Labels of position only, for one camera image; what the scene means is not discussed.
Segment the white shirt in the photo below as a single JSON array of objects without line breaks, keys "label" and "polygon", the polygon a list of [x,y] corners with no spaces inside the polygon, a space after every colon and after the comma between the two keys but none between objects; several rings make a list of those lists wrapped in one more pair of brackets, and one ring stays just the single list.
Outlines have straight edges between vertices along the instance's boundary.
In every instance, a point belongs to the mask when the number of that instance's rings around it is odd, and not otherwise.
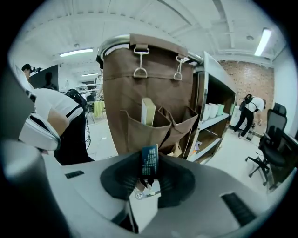
[{"label": "white shirt", "polygon": [[251,112],[255,112],[256,109],[262,111],[264,109],[265,103],[263,99],[254,97],[252,101],[245,105],[245,107],[250,110]]},{"label": "white shirt", "polygon": [[[75,107],[79,105],[70,97],[56,90],[47,88],[36,88],[32,90],[32,93],[36,95],[36,113],[43,117],[45,120],[47,120],[51,108],[55,109],[61,115],[66,116],[69,112],[71,112]],[[69,122],[71,122],[75,117],[79,116],[82,112],[83,109],[81,107],[76,109],[68,117]]]}]

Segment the black backpack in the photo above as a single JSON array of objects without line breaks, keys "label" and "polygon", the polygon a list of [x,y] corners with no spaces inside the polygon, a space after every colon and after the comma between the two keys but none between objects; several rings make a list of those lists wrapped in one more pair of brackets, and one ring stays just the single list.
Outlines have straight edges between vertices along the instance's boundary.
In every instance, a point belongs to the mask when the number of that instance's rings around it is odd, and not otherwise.
[{"label": "black backpack", "polygon": [[240,104],[239,110],[243,111],[245,108],[245,105],[249,104],[252,100],[253,100],[253,96],[251,94],[247,94],[245,96],[245,98],[243,99],[242,103]]},{"label": "black backpack", "polygon": [[87,109],[87,101],[82,97],[82,95],[76,91],[75,89],[71,88],[69,89],[66,94],[67,96],[69,96],[70,98],[72,98],[76,103],[78,103],[84,110],[84,112]]}]

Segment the black vent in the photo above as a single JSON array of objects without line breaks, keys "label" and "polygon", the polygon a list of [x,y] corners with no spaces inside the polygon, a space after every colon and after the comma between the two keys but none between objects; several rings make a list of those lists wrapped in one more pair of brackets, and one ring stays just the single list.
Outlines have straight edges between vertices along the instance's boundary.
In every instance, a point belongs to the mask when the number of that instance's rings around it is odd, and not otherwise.
[{"label": "black vent", "polygon": [[81,171],[81,170],[78,170],[78,171],[74,171],[74,172],[71,172],[71,173],[66,173],[65,176],[66,176],[67,179],[71,179],[71,178],[74,178],[74,177],[78,177],[82,174],[84,174],[84,172]]},{"label": "black vent", "polygon": [[256,218],[252,211],[234,192],[222,195],[221,198],[241,226],[248,224]]}]

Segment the ceiling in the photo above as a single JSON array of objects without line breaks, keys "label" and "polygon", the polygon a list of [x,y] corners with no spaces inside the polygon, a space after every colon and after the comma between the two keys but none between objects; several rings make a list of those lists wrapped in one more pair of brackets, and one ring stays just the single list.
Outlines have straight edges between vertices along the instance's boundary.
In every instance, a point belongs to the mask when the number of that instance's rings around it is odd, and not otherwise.
[{"label": "ceiling", "polygon": [[[262,57],[255,57],[264,27],[273,33]],[[169,40],[197,54],[207,51],[217,60],[265,66],[285,46],[279,29],[249,0],[48,0],[24,24],[10,57],[19,66],[61,64],[75,80],[88,80],[81,74],[99,73],[100,44],[128,33]],[[93,53],[59,56],[90,47]]]}]

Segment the book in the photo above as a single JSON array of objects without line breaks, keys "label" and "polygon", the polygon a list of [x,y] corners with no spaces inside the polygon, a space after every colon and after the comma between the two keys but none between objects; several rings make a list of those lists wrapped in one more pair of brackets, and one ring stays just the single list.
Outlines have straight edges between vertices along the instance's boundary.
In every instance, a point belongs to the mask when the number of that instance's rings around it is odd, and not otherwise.
[{"label": "book", "polygon": [[142,99],[141,123],[147,126],[153,125],[156,106],[150,98]]}]

